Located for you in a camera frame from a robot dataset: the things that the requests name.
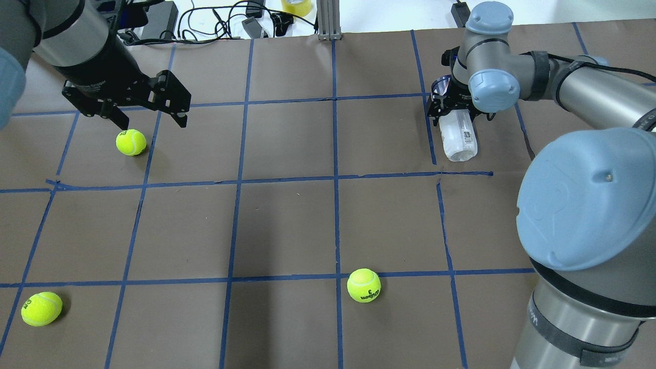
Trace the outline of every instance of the power adapter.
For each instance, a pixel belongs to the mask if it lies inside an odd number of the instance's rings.
[[[458,1],[457,3],[451,5],[451,15],[453,15],[453,20],[458,25],[458,28],[463,28],[464,24],[467,23],[469,19],[469,7],[467,3]]]

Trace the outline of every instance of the blue tape grid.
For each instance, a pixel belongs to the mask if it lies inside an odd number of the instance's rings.
[[[120,286],[121,291],[119,294],[119,299],[117,302],[115,318],[112,326],[112,334],[110,336],[110,344],[108,346],[108,352],[105,361],[105,369],[110,367],[111,357],[113,353],[113,345],[115,342],[116,332],[118,328],[119,319],[121,316],[121,308],[123,304],[123,298],[125,296],[126,286],[135,286],[135,285],[167,285],[167,284],[204,284],[204,283],[226,283],[226,301],[224,306],[224,322],[222,327],[222,342],[220,347],[220,362],[219,368],[223,369],[225,367],[225,356],[226,356],[226,342],[228,338],[228,323],[230,317],[230,299],[232,295],[232,284],[233,283],[242,283],[242,282],[265,282],[265,281],[281,281],[281,280],[323,280],[323,279],[334,279],[335,288],[336,288],[336,310],[337,310],[337,350],[338,350],[338,367],[340,369],[344,368],[344,351],[342,343],[342,298],[341,298],[341,281],[343,278],[348,278],[348,273],[342,273],[340,265],[340,219],[339,219],[339,181],[341,180],[352,180],[352,179],[374,179],[374,178],[394,178],[394,177],[425,177],[425,176],[436,176],[436,175],[485,175],[492,176],[492,172],[488,171],[470,171],[470,172],[447,172],[447,171],[426,171],[426,172],[413,172],[413,173],[372,173],[366,175],[339,175],[338,170],[338,104],[340,100],[360,100],[360,99],[374,99],[374,98],[413,98],[421,97],[425,105],[425,98],[428,96],[428,93],[425,91],[424,87],[424,77],[422,72],[422,66],[419,56],[419,48],[417,46],[417,38],[415,32],[411,31],[411,39],[413,42],[413,49],[415,52],[415,60],[417,63],[417,70],[419,74],[419,81],[421,87],[421,93],[408,93],[408,94],[392,94],[392,95],[366,95],[366,96],[344,96],[340,97],[337,94],[337,56],[336,56],[336,47],[335,41],[332,41],[331,44],[331,63],[332,63],[332,78],[333,78],[333,94],[331,97],[325,98],[300,98],[300,99],[289,99],[289,100],[260,100],[260,101],[249,101],[249,91],[250,91],[250,82],[251,82],[251,70],[253,63],[253,46],[254,43],[251,40],[250,51],[249,51],[249,64],[247,72],[247,85],[245,99],[243,102],[221,102],[214,104],[193,104],[192,107],[203,107],[203,106],[244,106],[244,115],[242,123],[242,136],[241,136],[241,151],[239,155],[239,172],[237,179],[234,181],[203,181],[203,182],[184,182],[184,183],[149,183],[148,175],[150,173],[150,166],[152,162],[153,150],[155,142],[157,139],[157,132],[159,129],[159,122],[161,119],[161,112],[157,115],[157,121],[155,123],[155,130],[153,134],[153,139],[151,143],[151,150],[148,156],[148,162],[146,165],[146,172],[144,174],[144,180],[142,184],[134,184],[128,186],[73,186],[65,183],[60,183],[59,181],[47,180],[47,184],[52,186],[52,189],[49,188],[17,188],[17,189],[0,189],[0,194],[2,193],[20,193],[20,192],[50,192],[50,200],[46,206],[46,209],[43,214],[43,218],[39,225],[35,240],[30,250],[30,256],[26,268],[23,273],[23,278],[20,283],[13,284],[2,284],[0,283],[0,288],[18,288],[16,297],[14,299],[14,304],[12,306],[12,311],[10,313],[7,325],[5,326],[5,331],[3,333],[2,341],[0,341],[0,355],[5,346],[7,335],[10,329],[10,324],[14,318],[14,315],[19,304],[20,295],[22,290],[27,287],[61,287],[61,286]],[[169,59],[169,69],[173,64],[175,55],[175,46],[171,50],[171,56]],[[314,102],[314,101],[333,101],[333,176],[323,176],[323,177],[293,177],[293,178],[277,178],[277,179],[250,179],[243,180],[243,157],[245,152],[245,139],[246,139],[246,130],[247,130],[247,115],[248,115],[248,106],[252,104],[283,104],[283,103],[292,103],[292,102]],[[126,110],[144,110],[141,107],[127,108]],[[21,116],[43,116],[43,115],[52,115],[52,114],[75,114],[66,145],[64,147],[64,153],[62,154],[58,169],[57,175],[61,173],[61,170],[64,165],[64,160],[66,154],[68,153],[68,148],[73,137],[73,132],[77,125],[79,119],[79,112],[76,111],[63,111],[63,112],[38,112],[38,113],[22,113],[14,114],[14,117]],[[428,133],[428,144],[430,147],[430,154],[433,164],[436,164],[436,157],[434,152],[434,143],[432,138],[432,130],[430,126],[430,120],[426,118],[426,130]],[[281,275],[281,276],[253,276],[253,277],[234,277],[234,255],[236,247],[236,238],[237,238],[237,222],[239,218],[239,201],[241,194],[241,185],[245,183],[277,183],[277,182],[293,182],[293,181],[333,181],[334,182],[334,191],[335,191],[335,274],[292,274],[292,275]],[[134,241],[136,239],[136,233],[138,231],[138,224],[141,216],[142,204],[145,199],[146,190],[148,188],[157,188],[157,187],[169,187],[169,186],[209,186],[209,185],[237,185],[236,198],[235,198],[235,210],[233,218],[233,229],[232,229],[232,239],[230,247],[230,261],[228,267],[228,277],[226,278],[187,278],[187,279],[164,279],[164,280],[129,280],[129,269],[131,263],[132,252],[134,248]],[[141,196],[139,200],[138,209],[135,215],[134,227],[131,236],[131,241],[129,245],[128,255],[126,258],[123,278],[121,280],[98,280],[98,281],[72,281],[72,282],[26,282],[27,275],[29,273],[31,260],[36,251],[36,247],[39,242],[39,237],[43,229],[43,225],[46,221],[49,209],[54,200],[55,194],[57,192],[66,192],[66,191],[90,191],[90,190],[131,190],[131,189],[140,189]],[[438,183],[438,203],[440,206],[441,222],[442,222],[442,231],[445,241],[445,252],[447,254],[447,264],[448,270],[446,271],[400,271],[400,272],[380,272],[379,276],[381,278],[397,278],[397,277],[412,277],[412,276],[450,276],[451,278],[451,291],[453,297],[453,306],[455,312],[455,318],[457,323],[457,331],[459,337],[459,346],[461,350],[461,359],[462,365],[465,368],[467,367],[466,360],[466,351],[464,346],[464,337],[462,334],[462,324],[459,311],[459,303],[457,297],[457,289],[455,285],[455,276],[458,275],[485,275],[485,274],[518,274],[518,273],[532,273],[533,269],[484,269],[484,270],[455,270],[453,268],[453,262],[449,253],[449,248],[447,245],[447,236],[446,229],[444,227],[444,206],[443,200],[441,197],[441,187]]]

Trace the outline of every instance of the light blue joint cap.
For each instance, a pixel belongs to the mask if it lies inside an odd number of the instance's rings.
[[[20,63],[0,47],[0,129],[11,118],[16,102],[25,90],[25,71]]]
[[[526,171],[517,207],[520,240],[538,263],[579,271],[610,260],[656,216],[656,137],[635,128],[561,136]]]
[[[591,58],[592,60],[597,62],[597,64],[599,64],[600,66],[611,66],[611,63],[608,61],[608,59],[604,58],[603,56],[587,55],[587,54],[585,54],[585,56]]]
[[[476,5],[464,25],[471,32],[482,35],[502,35],[512,27],[512,10],[498,1],[486,1]]]
[[[520,83],[504,70],[484,69],[469,77],[469,91],[478,110],[496,113],[515,105],[520,97]]]

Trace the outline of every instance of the yellow object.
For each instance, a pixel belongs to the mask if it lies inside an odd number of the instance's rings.
[[[116,136],[116,148],[128,156],[139,155],[146,148],[146,138],[136,129],[128,129]]]
[[[346,289],[357,302],[372,302],[380,294],[380,278],[369,269],[358,269],[348,277]]]
[[[62,299],[53,292],[41,292],[25,301],[20,316],[30,326],[40,327],[52,323],[61,312]]]
[[[297,16],[306,16],[312,10],[310,0],[280,0],[283,3],[283,12],[295,14]]]

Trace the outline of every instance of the metal post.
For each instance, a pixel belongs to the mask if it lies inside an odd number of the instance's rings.
[[[342,39],[339,26],[339,0],[317,0],[319,40]]]

